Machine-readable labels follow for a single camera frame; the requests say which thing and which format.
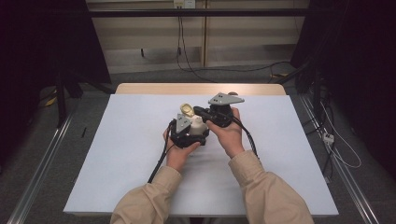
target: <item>beige sleeve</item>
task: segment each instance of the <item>beige sleeve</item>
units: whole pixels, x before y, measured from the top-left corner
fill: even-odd
[[[249,224],[314,223],[304,199],[279,176],[265,172],[253,151],[229,165],[241,187]]]
[[[169,215],[170,201],[181,181],[175,169],[163,166],[151,184],[132,189],[114,209],[110,223],[161,223]]]

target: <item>white sheet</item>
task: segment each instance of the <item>white sheet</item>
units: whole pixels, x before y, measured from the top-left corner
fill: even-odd
[[[64,211],[111,213],[130,189],[147,183],[163,150],[163,131],[181,104],[208,107],[213,96],[112,95]],[[312,215],[337,215],[289,96],[240,96],[241,120],[267,171],[285,179]],[[244,134],[244,146],[250,148]],[[172,216],[243,216],[242,195],[229,158],[211,133],[188,159],[172,201]]]

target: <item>table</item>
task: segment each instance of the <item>table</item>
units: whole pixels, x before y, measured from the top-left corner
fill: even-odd
[[[337,215],[290,98],[276,84],[119,85],[64,211],[79,216],[110,214],[129,189],[147,182],[163,147],[163,140],[152,136],[161,136],[179,102],[207,104],[210,96],[219,91],[234,91],[246,99],[237,107],[256,142],[264,168],[280,175],[299,192],[314,216]],[[170,215],[243,216],[242,195],[228,168],[229,158],[214,134],[206,140],[206,146],[194,151],[186,163],[184,181],[174,195]]]

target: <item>forearm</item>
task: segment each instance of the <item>forearm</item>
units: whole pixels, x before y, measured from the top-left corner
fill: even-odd
[[[151,184],[132,189],[114,209],[110,223],[164,223],[169,215],[170,201],[181,181],[181,175],[164,166]]]
[[[265,172],[252,151],[238,154],[229,164],[241,187],[250,224],[313,223],[303,198],[279,176]]]

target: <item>person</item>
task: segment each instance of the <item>person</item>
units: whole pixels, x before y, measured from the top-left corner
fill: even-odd
[[[238,109],[232,110],[240,119]],[[211,121],[206,124],[231,159],[229,166],[242,190],[248,223],[313,223],[303,198],[279,176],[266,172],[252,150],[244,149],[242,130],[237,124],[226,128]],[[168,146],[166,165],[160,168],[152,183],[132,189],[120,200],[110,223],[164,223],[168,219],[171,198],[181,181],[183,166],[200,144],[179,148],[169,139]]]

